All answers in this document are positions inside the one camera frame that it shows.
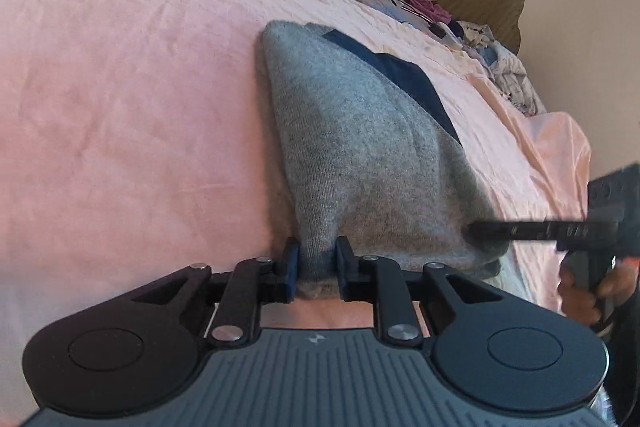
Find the right hand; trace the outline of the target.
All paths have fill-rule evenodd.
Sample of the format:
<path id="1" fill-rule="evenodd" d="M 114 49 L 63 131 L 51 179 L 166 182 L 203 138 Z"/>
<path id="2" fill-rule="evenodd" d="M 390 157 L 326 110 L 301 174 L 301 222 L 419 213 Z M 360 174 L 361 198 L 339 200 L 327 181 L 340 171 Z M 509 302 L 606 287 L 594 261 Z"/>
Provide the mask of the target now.
<path id="1" fill-rule="evenodd" d="M 595 293 L 577 287 L 574 272 L 566 260 L 562 262 L 558 294 L 561 310 L 570 319 L 592 326 L 602 317 L 599 300 L 610 299 L 616 307 L 623 306 L 638 288 L 639 268 L 626 261 L 619 261 L 615 268 L 598 285 Z"/>

